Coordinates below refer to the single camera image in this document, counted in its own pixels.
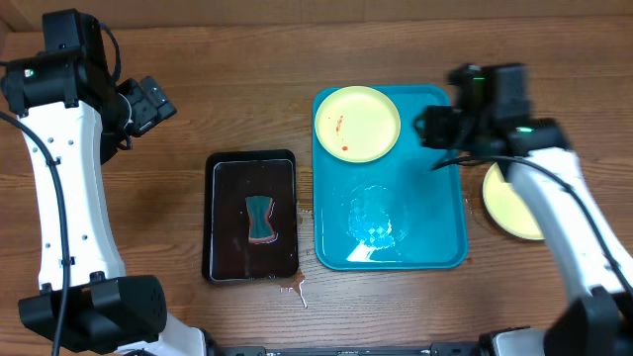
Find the green orange sponge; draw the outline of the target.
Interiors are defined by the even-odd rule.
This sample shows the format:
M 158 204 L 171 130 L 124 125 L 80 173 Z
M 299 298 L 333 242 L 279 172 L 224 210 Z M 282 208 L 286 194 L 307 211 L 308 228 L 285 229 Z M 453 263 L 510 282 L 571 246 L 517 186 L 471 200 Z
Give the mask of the green orange sponge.
M 250 196 L 245 199 L 249 219 L 248 242 L 250 244 L 266 244 L 277 239 L 270 218 L 273 213 L 274 200 L 267 196 Z

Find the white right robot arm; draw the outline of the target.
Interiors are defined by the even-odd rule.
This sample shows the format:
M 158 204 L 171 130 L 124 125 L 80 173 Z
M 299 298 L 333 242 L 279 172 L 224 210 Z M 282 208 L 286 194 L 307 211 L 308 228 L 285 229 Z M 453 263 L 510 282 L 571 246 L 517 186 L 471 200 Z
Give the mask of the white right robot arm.
M 592 198 L 556 121 L 429 106 L 413 127 L 423 146 L 458 152 L 435 169 L 496 163 L 537 221 L 562 275 L 570 304 L 555 323 L 545 331 L 500 332 L 490 354 L 631 354 L 632 257 Z

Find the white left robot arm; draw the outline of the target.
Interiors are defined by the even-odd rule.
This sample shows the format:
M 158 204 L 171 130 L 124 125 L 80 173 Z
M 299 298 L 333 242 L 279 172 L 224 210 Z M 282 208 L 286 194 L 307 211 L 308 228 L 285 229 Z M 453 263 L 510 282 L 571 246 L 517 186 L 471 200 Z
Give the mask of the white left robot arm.
M 206 333 L 167 309 L 153 276 L 131 276 L 113 238 L 102 164 L 175 110 L 152 78 L 117 84 L 103 55 L 79 48 L 10 61 L 6 120 L 28 146 L 42 231 L 40 292 L 22 324 L 55 349 L 204 355 Z

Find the yellow plate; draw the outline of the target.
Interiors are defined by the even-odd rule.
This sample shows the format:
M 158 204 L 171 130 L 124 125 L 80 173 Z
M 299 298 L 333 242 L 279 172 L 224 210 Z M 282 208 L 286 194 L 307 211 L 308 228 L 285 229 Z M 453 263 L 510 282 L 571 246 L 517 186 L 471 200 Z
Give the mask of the yellow plate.
M 497 163 L 484 176 L 482 196 L 488 215 L 505 232 L 525 240 L 544 239 L 532 213 L 511 185 L 505 182 Z
M 400 113 L 381 91 L 349 86 L 327 95 L 317 106 L 316 137 L 332 156 L 351 163 L 381 158 L 396 144 Z

